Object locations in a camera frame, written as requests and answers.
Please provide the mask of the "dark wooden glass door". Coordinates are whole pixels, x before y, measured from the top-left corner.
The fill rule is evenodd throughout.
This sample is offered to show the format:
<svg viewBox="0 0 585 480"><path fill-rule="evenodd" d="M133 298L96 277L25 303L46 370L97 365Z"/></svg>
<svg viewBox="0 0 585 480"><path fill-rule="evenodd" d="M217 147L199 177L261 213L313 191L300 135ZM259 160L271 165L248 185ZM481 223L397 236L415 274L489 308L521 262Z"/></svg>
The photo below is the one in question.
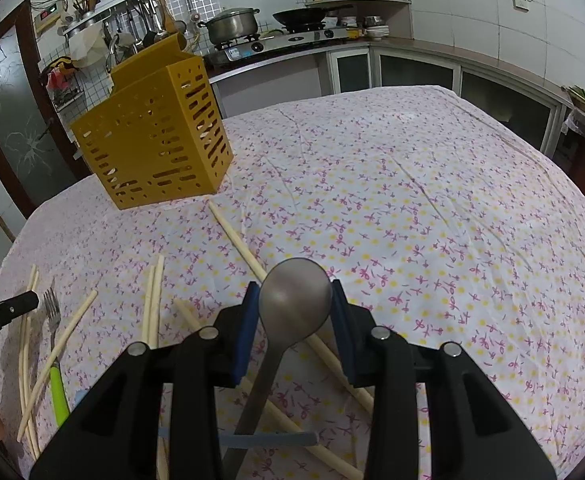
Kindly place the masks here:
<svg viewBox="0 0 585 480"><path fill-rule="evenodd" d="M40 81L31 5L0 23L0 180L25 217L90 174Z"/></svg>

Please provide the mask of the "long bamboo chopstick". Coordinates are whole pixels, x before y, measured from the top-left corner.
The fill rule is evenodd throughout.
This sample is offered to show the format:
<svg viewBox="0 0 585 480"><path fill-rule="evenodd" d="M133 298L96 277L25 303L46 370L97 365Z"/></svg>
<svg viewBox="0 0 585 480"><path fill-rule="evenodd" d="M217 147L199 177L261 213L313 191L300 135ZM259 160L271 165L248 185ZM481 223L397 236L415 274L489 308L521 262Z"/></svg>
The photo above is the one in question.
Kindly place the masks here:
<svg viewBox="0 0 585 480"><path fill-rule="evenodd" d="M230 225L230 222L223 216L222 212L219 210L219 207L215 205L213 200L208 200L208 207L212 212L215 220L219 223L225 232L228 239L237 249L237 252L239 252L239 254L242 256L242 259L244 259L248 264L256 278L262 282L266 278L266 272L263 269L262 264L256 257L252 255L248 245ZM309 338L306 339L306 342L329 368L332 374L335 375L335 378L341 382L341 385L347 389L347 392L350 393L350 395L353 396L353 398L359 404L361 404L369 414L373 414L373 396L365 388L353 388L347 382L347 377L345 377L343 371L341 370L341 365L337 359L337 356L329 349L327 344L324 344L321 338L316 335L309 336Z"/></svg>

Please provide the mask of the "gas stove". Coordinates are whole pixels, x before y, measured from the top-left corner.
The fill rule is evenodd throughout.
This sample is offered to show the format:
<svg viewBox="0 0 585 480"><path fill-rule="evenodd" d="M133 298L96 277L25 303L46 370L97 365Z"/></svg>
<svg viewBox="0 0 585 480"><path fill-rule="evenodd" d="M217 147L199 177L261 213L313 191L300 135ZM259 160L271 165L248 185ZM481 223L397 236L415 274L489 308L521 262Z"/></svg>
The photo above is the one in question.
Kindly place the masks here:
<svg viewBox="0 0 585 480"><path fill-rule="evenodd" d="M300 34L263 36L257 40L235 42L221 50L213 49L204 55L204 58L213 66L223 66L267 54L288 53L348 39L349 33L345 27L300 32Z"/></svg>

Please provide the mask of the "light blue plastic spatula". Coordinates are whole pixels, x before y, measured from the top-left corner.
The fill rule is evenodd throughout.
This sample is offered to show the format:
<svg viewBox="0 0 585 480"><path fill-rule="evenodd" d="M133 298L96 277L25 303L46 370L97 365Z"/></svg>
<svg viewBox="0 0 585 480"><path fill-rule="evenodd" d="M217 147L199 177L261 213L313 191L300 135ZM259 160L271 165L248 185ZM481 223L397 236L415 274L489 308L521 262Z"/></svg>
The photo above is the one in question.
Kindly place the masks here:
<svg viewBox="0 0 585 480"><path fill-rule="evenodd" d="M178 436L178 442L188 442L190 445L199 445L203 448L309 448L317 445L318 437L314 431L290 432L257 432L256 434L231 434L219 431L212 436L211 431L201 429L186 429L174 432L171 428L160 426L157 431L159 438L169 441L173 434Z"/></svg>

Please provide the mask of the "yellow perforated utensil holder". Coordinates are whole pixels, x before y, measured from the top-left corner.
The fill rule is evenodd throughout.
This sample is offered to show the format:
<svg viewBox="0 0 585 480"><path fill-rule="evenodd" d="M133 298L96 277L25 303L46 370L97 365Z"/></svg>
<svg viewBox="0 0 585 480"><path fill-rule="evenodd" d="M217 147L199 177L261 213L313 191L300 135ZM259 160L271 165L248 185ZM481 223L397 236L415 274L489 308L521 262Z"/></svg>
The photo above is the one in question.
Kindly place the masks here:
<svg viewBox="0 0 585 480"><path fill-rule="evenodd" d="M114 67L110 96L71 125L119 209L214 194L233 161L204 60L182 34Z"/></svg>

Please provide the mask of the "kitchen counter cabinets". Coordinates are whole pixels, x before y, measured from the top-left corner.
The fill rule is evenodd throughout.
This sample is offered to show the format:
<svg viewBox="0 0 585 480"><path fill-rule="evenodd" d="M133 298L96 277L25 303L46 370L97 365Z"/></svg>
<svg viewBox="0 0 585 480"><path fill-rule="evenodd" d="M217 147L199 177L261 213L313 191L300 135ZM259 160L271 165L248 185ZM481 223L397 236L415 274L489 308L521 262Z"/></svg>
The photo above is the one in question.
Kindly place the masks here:
<svg viewBox="0 0 585 480"><path fill-rule="evenodd" d="M388 38L305 44L210 70L225 117L289 101L375 87L452 90L533 148L553 156L569 103L555 84L465 49Z"/></svg>

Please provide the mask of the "bamboo chopstick pair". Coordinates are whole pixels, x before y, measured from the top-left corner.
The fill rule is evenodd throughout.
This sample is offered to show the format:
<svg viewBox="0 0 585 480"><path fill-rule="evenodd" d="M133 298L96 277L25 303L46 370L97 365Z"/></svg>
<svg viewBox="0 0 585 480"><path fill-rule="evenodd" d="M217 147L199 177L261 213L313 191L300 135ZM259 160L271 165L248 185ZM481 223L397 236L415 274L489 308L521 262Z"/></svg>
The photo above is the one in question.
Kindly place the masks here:
<svg viewBox="0 0 585 480"><path fill-rule="evenodd" d="M154 275L154 284L152 285L152 296L150 301L149 346L151 349L155 349L158 347L161 283L163 279L163 269L164 257L163 255L158 255L158 261ZM164 442L161 437L158 437L157 474L159 480L169 479L166 449L164 448Z"/></svg>
<svg viewBox="0 0 585 480"><path fill-rule="evenodd" d="M152 304L152 289L154 288L156 266L151 264L148 268L147 283L144 296L143 321L142 321L142 341L148 344L149 340L149 318Z"/></svg>

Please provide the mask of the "green handled fork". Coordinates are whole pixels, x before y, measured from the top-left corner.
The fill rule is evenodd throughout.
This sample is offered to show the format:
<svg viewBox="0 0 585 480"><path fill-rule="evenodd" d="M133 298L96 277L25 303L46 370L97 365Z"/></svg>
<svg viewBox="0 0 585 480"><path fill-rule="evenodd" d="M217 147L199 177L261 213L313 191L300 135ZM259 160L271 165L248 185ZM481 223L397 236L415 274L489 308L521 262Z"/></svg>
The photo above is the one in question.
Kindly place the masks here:
<svg viewBox="0 0 585 480"><path fill-rule="evenodd" d="M58 300L53 287L44 292L44 307L47 315L48 327L50 328L50 350L55 349L56 335L61 321ZM52 394L52 405L55 413L55 420L60 427L68 418L70 410L62 382L59 358L53 360L50 367L50 393Z"/></svg>

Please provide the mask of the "black wok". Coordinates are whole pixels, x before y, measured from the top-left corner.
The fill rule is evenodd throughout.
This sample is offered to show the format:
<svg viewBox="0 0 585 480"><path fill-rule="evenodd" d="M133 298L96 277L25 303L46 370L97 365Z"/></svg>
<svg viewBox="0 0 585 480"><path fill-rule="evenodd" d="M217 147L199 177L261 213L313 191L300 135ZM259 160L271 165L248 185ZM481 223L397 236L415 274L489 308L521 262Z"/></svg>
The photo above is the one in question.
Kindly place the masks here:
<svg viewBox="0 0 585 480"><path fill-rule="evenodd" d="M340 4L333 8L327 6L312 6L312 8L291 9L279 11L273 14L273 18L284 26L289 34L297 32L314 32L325 27L324 19L330 11L338 11L352 8L352 4Z"/></svg>

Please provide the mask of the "pink floral tablecloth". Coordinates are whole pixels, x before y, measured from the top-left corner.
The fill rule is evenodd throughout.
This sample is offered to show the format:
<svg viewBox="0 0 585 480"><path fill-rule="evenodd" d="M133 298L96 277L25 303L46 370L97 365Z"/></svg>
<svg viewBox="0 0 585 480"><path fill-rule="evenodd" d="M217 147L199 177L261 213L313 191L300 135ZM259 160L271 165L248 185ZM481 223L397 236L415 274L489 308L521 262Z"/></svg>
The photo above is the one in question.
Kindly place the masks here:
<svg viewBox="0 0 585 480"><path fill-rule="evenodd" d="M585 456L585 197L538 150L439 87L274 105L224 122L219 193L121 210L96 178L43 204L0 267L0 300L38 270L70 320L68 396L140 336L162 262L160 344L238 304L262 266L318 262L407 341L459 342L565 478Z"/></svg>

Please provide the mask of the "steel cooking pot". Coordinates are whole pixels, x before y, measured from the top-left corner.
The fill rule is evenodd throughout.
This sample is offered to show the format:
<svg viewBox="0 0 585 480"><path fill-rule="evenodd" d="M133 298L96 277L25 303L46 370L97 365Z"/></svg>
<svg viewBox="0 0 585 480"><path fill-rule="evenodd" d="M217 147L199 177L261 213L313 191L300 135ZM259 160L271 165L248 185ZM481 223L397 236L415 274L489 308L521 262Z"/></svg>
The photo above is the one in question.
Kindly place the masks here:
<svg viewBox="0 0 585 480"><path fill-rule="evenodd" d="M237 39L256 36L259 25L257 8L233 8L216 14L207 22L199 22L200 28L208 31L209 39L215 46L228 44Z"/></svg>

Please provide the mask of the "wall utensil rack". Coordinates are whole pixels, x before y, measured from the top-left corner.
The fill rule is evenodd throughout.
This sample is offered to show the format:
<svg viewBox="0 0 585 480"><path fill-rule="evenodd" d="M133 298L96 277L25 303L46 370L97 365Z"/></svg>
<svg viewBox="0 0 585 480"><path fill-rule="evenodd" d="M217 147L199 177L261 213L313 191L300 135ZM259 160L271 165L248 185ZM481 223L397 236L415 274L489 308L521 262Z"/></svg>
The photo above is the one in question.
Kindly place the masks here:
<svg viewBox="0 0 585 480"><path fill-rule="evenodd" d="M167 36L184 34L166 0L104 0L64 31L77 66L104 61L112 68Z"/></svg>

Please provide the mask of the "metal spoon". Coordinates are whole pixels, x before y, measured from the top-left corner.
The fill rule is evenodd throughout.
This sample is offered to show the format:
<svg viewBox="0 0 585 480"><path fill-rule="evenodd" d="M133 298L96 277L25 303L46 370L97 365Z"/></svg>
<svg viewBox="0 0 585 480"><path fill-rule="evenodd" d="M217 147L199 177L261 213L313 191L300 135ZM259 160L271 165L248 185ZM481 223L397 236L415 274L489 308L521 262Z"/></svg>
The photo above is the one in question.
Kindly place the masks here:
<svg viewBox="0 0 585 480"><path fill-rule="evenodd" d="M259 295L268 348L235 429L237 436L254 434L285 352L321 328L330 313L331 297L329 277L312 260L290 258L268 272Z"/></svg>

